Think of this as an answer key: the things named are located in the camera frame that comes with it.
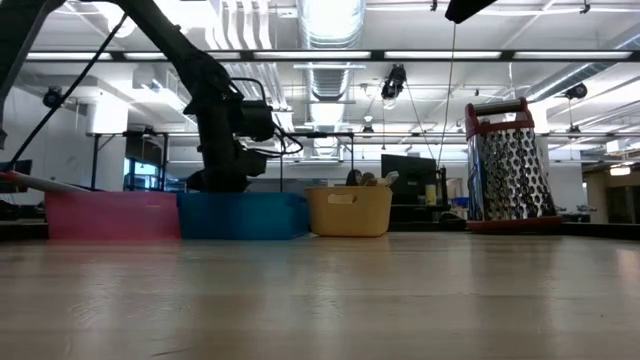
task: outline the wooden table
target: wooden table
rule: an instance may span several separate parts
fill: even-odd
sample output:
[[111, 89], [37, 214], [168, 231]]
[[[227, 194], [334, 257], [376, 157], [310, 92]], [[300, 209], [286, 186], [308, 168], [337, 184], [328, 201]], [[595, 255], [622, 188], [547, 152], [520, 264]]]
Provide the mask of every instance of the wooden table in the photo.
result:
[[0, 246], [0, 359], [637, 359], [640, 244]]

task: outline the light fixture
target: light fixture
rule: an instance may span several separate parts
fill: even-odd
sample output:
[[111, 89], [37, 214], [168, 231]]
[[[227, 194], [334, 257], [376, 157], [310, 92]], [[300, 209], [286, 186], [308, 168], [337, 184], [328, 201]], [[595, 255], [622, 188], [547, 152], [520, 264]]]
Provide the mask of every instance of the light fixture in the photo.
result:
[[514, 59], [571, 59], [571, 60], [602, 60], [626, 59], [631, 51], [518, 51]]
[[385, 59], [497, 59], [500, 51], [385, 51]]
[[[36, 52], [29, 53], [27, 60], [91, 60], [95, 56], [92, 52]], [[102, 53], [98, 60], [112, 60], [111, 54]]]
[[612, 166], [609, 169], [611, 176], [625, 176], [631, 174], [631, 168], [628, 166]]
[[124, 53], [127, 60], [167, 60], [167, 57], [161, 52], [146, 53]]
[[324, 60], [324, 59], [369, 59], [369, 51], [257, 51], [256, 59], [261, 60]]
[[207, 54], [216, 60], [240, 60], [240, 53], [235, 51], [208, 51]]
[[293, 64], [296, 70], [364, 70], [366, 65], [356, 64]]

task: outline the blue bin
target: blue bin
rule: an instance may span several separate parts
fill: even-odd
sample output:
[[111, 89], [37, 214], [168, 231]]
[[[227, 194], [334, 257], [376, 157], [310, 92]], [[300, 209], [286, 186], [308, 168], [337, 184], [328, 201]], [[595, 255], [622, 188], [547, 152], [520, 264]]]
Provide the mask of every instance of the blue bin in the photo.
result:
[[290, 240], [309, 232], [309, 205], [289, 193], [178, 194], [190, 240]]

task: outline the yellow basket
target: yellow basket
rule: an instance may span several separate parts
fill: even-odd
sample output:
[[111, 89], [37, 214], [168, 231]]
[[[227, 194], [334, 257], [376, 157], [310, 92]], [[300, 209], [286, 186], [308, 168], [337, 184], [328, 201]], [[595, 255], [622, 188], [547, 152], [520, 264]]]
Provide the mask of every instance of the yellow basket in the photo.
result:
[[311, 231], [319, 236], [378, 237], [389, 229], [392, 192], [383, 186], [306, 190]]

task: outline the pink plastic bin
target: pink plastic bin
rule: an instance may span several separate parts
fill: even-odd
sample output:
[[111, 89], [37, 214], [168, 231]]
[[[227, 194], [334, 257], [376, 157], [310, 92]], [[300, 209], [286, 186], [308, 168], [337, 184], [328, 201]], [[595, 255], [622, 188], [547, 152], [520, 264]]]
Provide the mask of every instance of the pink plastic bin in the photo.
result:
[[144, 192], [47, 193], [49, 238], [180, 240], [176, 195]]

